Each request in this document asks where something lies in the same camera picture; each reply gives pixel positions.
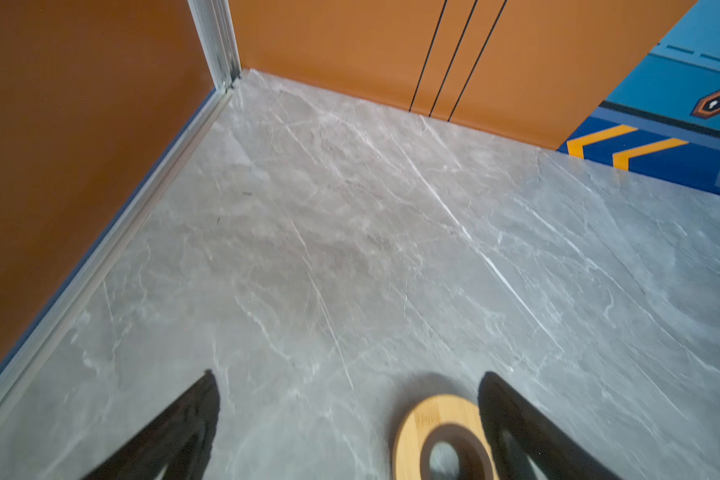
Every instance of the wall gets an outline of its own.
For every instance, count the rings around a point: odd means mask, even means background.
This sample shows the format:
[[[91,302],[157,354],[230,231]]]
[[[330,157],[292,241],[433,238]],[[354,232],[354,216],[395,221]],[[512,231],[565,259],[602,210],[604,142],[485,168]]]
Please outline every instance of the wall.
[[[186,0],[0,2],[0,363],[211,89]]]
[[[230,11],[243,67],[557,148],[692,4],[230,0]]]
[[[720,0],[700,0],[560,151],[569,152],[573,141],[576,156],[720,194],[720,110],[696,112],[716,92]],[[634,130],[602,133],[621,126]],[[614,161],[625,156],[627,162]]]

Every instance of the yellow chevron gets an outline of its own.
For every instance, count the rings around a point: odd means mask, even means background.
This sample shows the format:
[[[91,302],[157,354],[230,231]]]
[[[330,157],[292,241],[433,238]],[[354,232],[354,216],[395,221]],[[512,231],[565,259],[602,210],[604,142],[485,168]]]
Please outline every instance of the yellow chevron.
[[[618,137],[632,133],[636,130],[634,127],[629,125],[617,125],[615,127],[607,128],[605,130],[596,131],[593,134],[578,137],[573,140],[568,140],[566,145],[568,147],[568,155],[574,157],[584,158],[584,147],[586,145],[596,144],[599,141],[608,140],[609,138]]]
[[[657,151],[667,150],[668,148],[679,147],[688,142],[678,138],[668,138],[666,140],[657,141],[652,144],[643,145],[642,147],[631,148],[628,150],[614,153],[614,167],[622,170],[630,168],[630,159],[641,155],[653,154]]]

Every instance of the hexagonal keyhole emblem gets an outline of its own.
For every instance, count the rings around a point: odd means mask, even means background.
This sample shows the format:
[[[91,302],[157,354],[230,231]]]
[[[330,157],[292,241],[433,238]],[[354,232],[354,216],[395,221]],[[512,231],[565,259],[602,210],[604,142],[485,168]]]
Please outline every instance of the hexagonal keyhole emblem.
[[[720,90],[699,100],[691,115],[707,120],[720,114]]]

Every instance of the round wooden object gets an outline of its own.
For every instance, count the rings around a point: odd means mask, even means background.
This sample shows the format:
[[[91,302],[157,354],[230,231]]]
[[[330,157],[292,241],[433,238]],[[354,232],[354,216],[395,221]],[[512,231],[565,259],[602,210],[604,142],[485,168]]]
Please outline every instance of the round wooden object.
[[[430,480],[429,457],[437,442],[456,450],[460,477],[498,479],[478,406],[453,395],[429,397],[405,417],[392,452],[394,479]]]

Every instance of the orange wall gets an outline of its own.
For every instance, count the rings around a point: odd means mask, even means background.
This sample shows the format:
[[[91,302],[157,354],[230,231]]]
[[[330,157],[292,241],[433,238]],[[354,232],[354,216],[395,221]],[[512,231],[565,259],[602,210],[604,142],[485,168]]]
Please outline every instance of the orange wall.
[[[553,149],[695,2],[229,1],[243,67]]]
[[[186,0],[0,2],[0,362],[211,89]]]

